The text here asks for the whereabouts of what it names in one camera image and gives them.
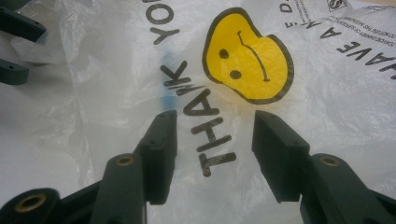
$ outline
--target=smiley face eyes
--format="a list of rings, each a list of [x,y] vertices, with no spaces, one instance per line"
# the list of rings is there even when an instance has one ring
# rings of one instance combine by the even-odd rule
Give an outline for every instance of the smiley face eyes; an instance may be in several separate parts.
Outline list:
[[[228,59],[228,58],[230,57],[230,54],[228,54],[227,49],[221,49],[220,52],[219,52],[219,56],[220,56],[220,58],[222,58],[222,59]],[[230,73],[230,77],[231,77],[232,79],[239,79],[239,78],[241,78],[241,76],[242,76],[241,72],[239,72],[239,71],[237,71],[237,70],[233,70],[233,71]]]
[[[233,71],[230,73],[230,77],[231,77],[232,79],[239,79],[239,78],[241,78],[241,76],[242,76],[241,72],[236,71],[236,70],[233,70]]]
[[[228,57],[230,57],[230,55],[228,54],[227,49],[221,49],[219,52],[219,56],[222,59],[228,59]]]

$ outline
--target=smiley face mouth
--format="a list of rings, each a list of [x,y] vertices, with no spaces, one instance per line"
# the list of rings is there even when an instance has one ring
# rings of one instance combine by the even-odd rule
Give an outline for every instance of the smiley face mouth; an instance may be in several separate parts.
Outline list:
[[[254,55],[254,57],[256,57],[257,62],[260,65],[260,68],[262,69],[262,74],[264,76],[264,82],[269,82],[271,79],[268,78],[267,76],[267,72],[265,71],[265,67],[264,64],[262,63],[262,60],[260,59],[259,55],[257,54],[257,52],[249,45],[244,44],[244,41],[242,40],[242,36],[241,36],[241,31],[238,31],[238,33],[236,33],[239,36],[239,40],[241,42],[241,45],[248,48]]]

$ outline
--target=black plastic arm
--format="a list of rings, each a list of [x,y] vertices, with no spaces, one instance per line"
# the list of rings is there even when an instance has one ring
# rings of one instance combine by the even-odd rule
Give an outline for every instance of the black plastic arm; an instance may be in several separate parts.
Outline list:
[[[60,200],[33,189],[0,210],[1,224],[147,223],[146,202],[163,204],[177,155],[177,112],[158,115],[134,153],[109,160],[101,181]]]
[[[256,111],[252,150],[277,201],[301,202],[305,224],[394,224],[396,202],[367,189],[347,163],[309,145],[281,118]]]
[[[31,20],[6,7],[0,7],[0,30],[33,42],[36,42],[47,31],[38,21]]]
[[[16,86],[27,82],[29,69],[0,59],[0,82]]]

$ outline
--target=smiley face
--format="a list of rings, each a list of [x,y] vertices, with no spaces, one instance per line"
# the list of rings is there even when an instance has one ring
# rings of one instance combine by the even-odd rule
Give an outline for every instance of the smiley face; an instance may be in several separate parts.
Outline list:
[[[274,35],[261,36],[242,8],[230,8],[213,21],[205,42],[206,76],[252,104],[280,100],[293,81],[293,63]]]

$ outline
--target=black plastic part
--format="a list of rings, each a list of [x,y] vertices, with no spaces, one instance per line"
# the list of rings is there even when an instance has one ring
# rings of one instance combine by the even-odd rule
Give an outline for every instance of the black plastic part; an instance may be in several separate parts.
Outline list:
[[[0,7],[0,30],[36,42],[46,33],[38,21],[31,20],[5,7]]]
[[[29,69],[0,59],[0,82],[8,85],[21,85],[27,82]]]
[[[133,154],[107,163],[90,223],[146,223],[146,202],[166,202],[176,154],[177,112],[167,111],[152,121]]]
[[[1,224],[50,224],[59,218],[59,194],[54,189],[32,189],[6,203],[0,210]]]
[[[151,123],[137,147],[144,163],[146,201],[164,204],[177,155],[177,112],[167,111]]]
[[[298,202],[309,145],[280,117],[256,111],[252,150],[276,200]]]
[[[311,157],[307,172],[326,216],[326,220],[310,223],[394,224],[393,218],[345,161],[316,154]]]
[[[91,224],[146,223],[143,164],[139,156],[119,155],[108,161]]]
[[[0,0],[0,7],[6,7],[15,11],[25,6],[30,1],[32,0]]]
[[[380,194],[378,192],[375,192],[372,190],[372,193],[376,197],[376,199],[382,204],[382,206],[387,210],[387,212],[393,216],[393,220],[396,223],[396,200],[385,196],[383,194]]]
[[[85,189],[79,190],[61,200],[61,224],[86,224],[90,221],[93,205],[96,201],[100,183],[96,182]]]

